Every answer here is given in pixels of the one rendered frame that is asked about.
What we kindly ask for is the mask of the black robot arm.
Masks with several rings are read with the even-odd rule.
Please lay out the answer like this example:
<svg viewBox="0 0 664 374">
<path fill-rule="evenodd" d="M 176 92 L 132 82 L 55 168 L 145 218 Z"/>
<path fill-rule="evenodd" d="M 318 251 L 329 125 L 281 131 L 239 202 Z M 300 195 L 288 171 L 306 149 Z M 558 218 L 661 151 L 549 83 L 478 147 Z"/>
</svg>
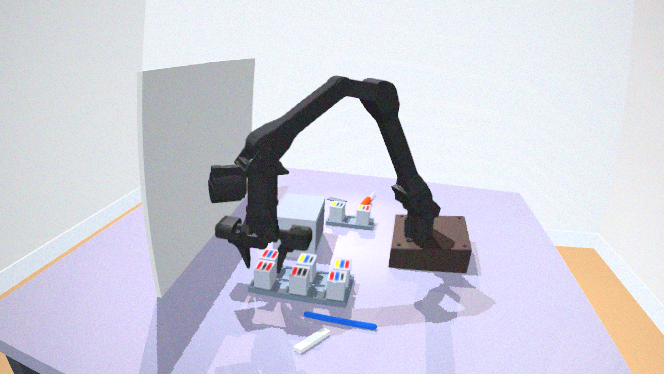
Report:
<svg viewBox="0 0 664 374">
<path fill-rule="evenodd" d="M 250 132 L 245 147 L 234 161 L 236 165 L 211 166 L 208 179 L 211 202 L 241 201 L 245 199 L 247 190 L 248 199 L 252 202 L 276 201 L 278 175 L 289 174 L 280 159 L 303 129 L 346 96 L 359 98 L 379 126 L 397 174 L 396 184 L 391 189 L 395 200 L 407 210 L 404 218 L 406 241 L 432 242 L 434 218 L 439 216 L 441 208 L 416 170 L 398 118 L 400 100 L 396 87 L 382 79 L 366 78 L 361 81 L 332 76 L 283 116 Z M 271 212 L 257 215 L 253 209 L 246 210 L 239 232 L 244 248 L 264 250 L 268 243 L 277 243 L 279 233 L 279 226 Z"/>
</svg>

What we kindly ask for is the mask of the orange-handled screwdriver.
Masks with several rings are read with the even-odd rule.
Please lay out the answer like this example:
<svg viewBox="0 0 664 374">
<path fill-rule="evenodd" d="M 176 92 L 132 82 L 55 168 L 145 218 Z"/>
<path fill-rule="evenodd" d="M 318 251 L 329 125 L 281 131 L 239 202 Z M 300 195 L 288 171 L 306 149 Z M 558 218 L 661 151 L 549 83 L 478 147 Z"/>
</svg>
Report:
<svg viewBox="0 0 664 374">
<path fill-rule="evenodd" d="M 374 195 L 375 193 L 376 193 L 376 191 L 374 191 L 373 194 L 372 194 L 370 197 L 366 197 L 366 198 L 363 200 L 363 202 L 361 203 L 361 205 L 369 205 L 369 204 L 372 202 L 372 199 L 371 199 L 371 198 L 373 197 L 373 195 Z"/>
</svg>

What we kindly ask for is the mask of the white flat panel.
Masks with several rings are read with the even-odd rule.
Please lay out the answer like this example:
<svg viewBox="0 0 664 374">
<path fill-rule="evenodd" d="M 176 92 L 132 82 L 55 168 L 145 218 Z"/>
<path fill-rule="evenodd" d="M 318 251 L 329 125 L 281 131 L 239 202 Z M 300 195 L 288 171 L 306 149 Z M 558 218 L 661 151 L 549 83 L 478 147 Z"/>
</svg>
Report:
<svg viewBox="0 0 664 374">
<path fill-rule="evenodd" d="M 255 58 L 137 72 L 141 201 L 157 297 L 241 201 L 212 203 L 212 165 L 236 165 L 252 132 Z"/>
</svg>

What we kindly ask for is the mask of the blue rod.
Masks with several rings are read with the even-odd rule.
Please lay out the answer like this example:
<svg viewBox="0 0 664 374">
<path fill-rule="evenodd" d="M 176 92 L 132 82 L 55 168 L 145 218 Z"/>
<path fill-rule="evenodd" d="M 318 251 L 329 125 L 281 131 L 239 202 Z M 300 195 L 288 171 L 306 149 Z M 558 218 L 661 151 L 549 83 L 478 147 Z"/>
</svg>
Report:
<svg viewBox="0 0 664 374">
<path fill-rule="evenodd" d="M 327 315 L 323 315 L 323 314 L 319 314 L 319 313 L 314 313 L 314 312 L 305 311 L 304 316 L 312 318 L 312 319 L 321 320 L 321 321 L 334 322 L 334 323 L 338 323 L 338 324 L 346 325 L 346 326 L 354 326 L 354 327 L 366 328 L 366 329 L 370 329 L 370 330 L 376 330 L 377 329 L 377 325 L 373 324 L 373 323 L 364 323 L 364 322 L 361 322 L 361 321 L 352 321 L 352 320 L 348 320 L 348 319 L 344 319 L 344 318 L 336 318 L 336 317 L 331 317 L 331 316 L 327 316 Z"/>
</svg>

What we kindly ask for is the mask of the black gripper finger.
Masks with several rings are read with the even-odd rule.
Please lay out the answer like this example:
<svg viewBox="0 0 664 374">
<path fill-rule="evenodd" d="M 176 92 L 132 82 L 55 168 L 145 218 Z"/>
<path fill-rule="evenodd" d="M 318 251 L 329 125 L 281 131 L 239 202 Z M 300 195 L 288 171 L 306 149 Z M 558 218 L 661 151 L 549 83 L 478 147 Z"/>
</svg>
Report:
<svg viewBox="0 0 664 374">
<path fill-rule="evenodd" d="M 279 254 L 278 254 L 277 268 L 276 268 L 277 274 L 279 274 L 279 272 L 282 269 L 283 263 L 285 262 L 285 257 L 286 257 L 287 252 L 293 252 L 293 251 L 294 250 L 290 250 L 288 247 L 281 246 L 281 244 L 278 246 L 278 253 Z"/>
<path fill-rule="evenodd" d="M 250 267 L 250 261 L 251 261 L 251 248 L 244 248 L 242 246 L 241 240 L 228 240 L 229 243 L 232 243 L 234 246 L 237 247 L 238 251 L 240 252 L 243 261 L 247 267 L 247 269 L 251 268 Z"/>
</svg>

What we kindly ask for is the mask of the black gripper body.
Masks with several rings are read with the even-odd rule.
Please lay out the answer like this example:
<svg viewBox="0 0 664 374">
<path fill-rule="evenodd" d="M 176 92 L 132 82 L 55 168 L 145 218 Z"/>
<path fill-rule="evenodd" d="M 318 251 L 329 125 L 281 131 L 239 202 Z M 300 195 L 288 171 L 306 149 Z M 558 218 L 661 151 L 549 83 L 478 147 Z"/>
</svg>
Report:
<svg viewBox="0 0 664 374">
<path fill-rule="evenodd" d="M 271 212 L 275 223 L 278 224 L 278 205 L 278 199 L 269 203 L 256 203 L 248 199 L 246 210 L 253 209 L 253 213 L 257 215 L 264 215 L 264 212 L 270 214 Z M 215 237 L 219 239 L 240 241 L 239 232 L 241 228 L 241 218 L 224 216 L 220 222 L 215 225 Z M 279 231 L 278 240 L 280 240 L 281 246 L 288 247 L 290 250 L 307 251 L 312 240 L 312 230 L 310 227 L 293 225 L 290 229 L 279 229 Z"/>
</svg>

